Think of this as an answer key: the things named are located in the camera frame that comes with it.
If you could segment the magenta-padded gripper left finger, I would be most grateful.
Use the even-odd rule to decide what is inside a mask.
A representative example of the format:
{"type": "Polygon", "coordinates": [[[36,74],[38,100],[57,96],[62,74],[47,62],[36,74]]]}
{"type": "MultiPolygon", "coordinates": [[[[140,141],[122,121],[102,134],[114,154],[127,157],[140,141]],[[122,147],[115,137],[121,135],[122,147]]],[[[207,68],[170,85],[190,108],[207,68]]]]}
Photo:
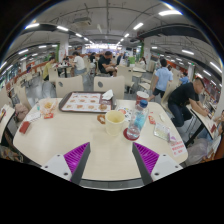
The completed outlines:
{"type": "Polygon", "coordinates": [[[84,143],[66,154],[56,154],[42,169],[79,185],[90,154],[90,143],[84,143]]]}

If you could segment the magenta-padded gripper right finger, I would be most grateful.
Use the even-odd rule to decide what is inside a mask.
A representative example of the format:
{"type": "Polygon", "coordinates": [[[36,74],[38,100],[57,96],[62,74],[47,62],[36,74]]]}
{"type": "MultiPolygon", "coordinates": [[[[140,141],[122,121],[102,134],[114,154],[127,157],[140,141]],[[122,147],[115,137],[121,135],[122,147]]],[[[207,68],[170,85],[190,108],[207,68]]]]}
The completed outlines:
{"type": "Polygon", "coordinates": [[[135,157],[144,185],[182,169],[182,166],[169,155],[158,154],[138,143],[133,143],[132,153],[135,157]]]}

